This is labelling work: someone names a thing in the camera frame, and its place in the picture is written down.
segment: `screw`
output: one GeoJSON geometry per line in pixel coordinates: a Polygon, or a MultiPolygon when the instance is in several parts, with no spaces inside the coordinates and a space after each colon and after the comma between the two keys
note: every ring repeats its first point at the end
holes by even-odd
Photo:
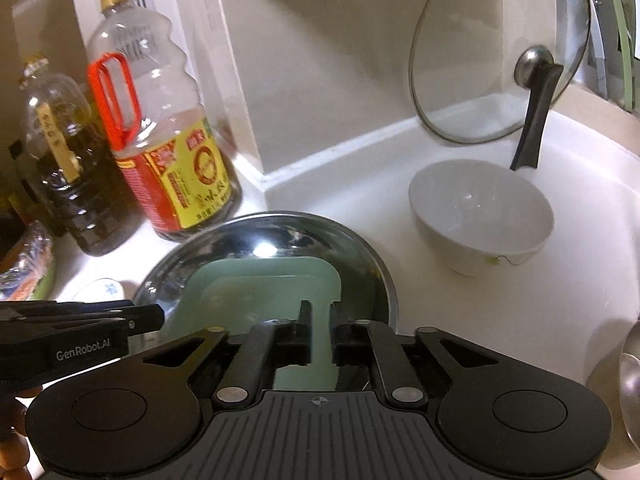
{"type": "Polygon", "coordinates": [[[249,394],[247,393],[247,390],[244,388],[238,388],[237,386],[228,386],[227,388],[222,388],[218,393],[216,393],[218,400],[228,402],[230,404],[234,402],[242,402],[248,396],[249,394]]]}
{"type": "Polygon", "coordinates": [[[424,393],[418,388],[403,386],[402,388],[393,390],[391,396],[398,402],[418,402],[418,400],[422,400],[424,393]]]}

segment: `white countertop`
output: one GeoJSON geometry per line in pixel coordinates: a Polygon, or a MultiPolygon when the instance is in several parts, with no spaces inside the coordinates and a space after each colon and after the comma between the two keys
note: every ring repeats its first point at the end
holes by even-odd
{"type": "MultiPolygon", "coordinates": [[[[524,170],[548,197],[556,228],[524,266],[490,280],[447,269],[420,238],[407,189],[421,168],[443,158],[483,158],[508,165],[516,139],[481,146],[443,143],[417,127],[350,158],[357,178],[314,200],[291,191],[292,209],[342,222],[382,256],[398,290],[399,331],[433,325],[541,368],[586,382],[593,367],[622,342],[640,312],[637,157],[593,130],[551,114],[540,168],[524,170]]],[[[238,214],[255,212],[243,203],[238,214]]],[[[145,222],[117,250],[81,254],[62,238],[53,297],[68,301],[98,278],[123,283],[127,297],[175,244],[145,222]]],[[[607,480],[637,480],[640,466],[603,470],[607,480]]]]}

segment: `ceramic bowl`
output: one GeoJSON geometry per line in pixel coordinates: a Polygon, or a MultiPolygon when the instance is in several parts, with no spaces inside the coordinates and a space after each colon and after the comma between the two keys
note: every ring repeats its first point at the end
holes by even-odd
{"type": "Polygon", "coordinates": [[[536,186],[483,160],[431,164],[412,180],[409,201],[428,244],[463,276],[523,264],[554,228],[536,186]]]}

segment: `soy sauce bottle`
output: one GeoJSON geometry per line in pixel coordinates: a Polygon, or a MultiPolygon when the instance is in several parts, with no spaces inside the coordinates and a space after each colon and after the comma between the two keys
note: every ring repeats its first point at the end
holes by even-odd
{"type": "Polygon", "coordinates": [[[89,103],[70,77],[49,72],[44,56],[25,65],[26,151],[60,223],[91,256],[109,253],[140,224],[141,213],[89,103]]]}

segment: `circular button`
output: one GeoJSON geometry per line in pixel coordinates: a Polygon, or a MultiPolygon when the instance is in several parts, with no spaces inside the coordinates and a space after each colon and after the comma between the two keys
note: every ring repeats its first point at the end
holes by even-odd
{"type": "Polygon", "coordinates": [[[116,431],[132,426],[146,412],[146,400],[129,390],[105,388],[84,394],[74,403],[71,414],[88,430],[116,431]]]}
{"type": "Polygon", "coordinates": [[[535,390],[503,394],[492,406],[495,418],[512,430],[544,433],[566,420],[566,407],[557,397],[535,390]]]}
{"type": "Polygon", "coordinates": [[[222,388],[216,393],[216,397],[222,402],[228,402],[232,404],[234,402],[242,402],[249,396],[249,393],[244,388],[238,386],[228,386],[222,388]]]}
{"type": "Polygon", "coordinates": [[[398,402],[418,402],[424,397],[418,388],[411,388],[410,386],[403,386],[402,388],[396,388],[391,393],[391,396],[398,402]]]}

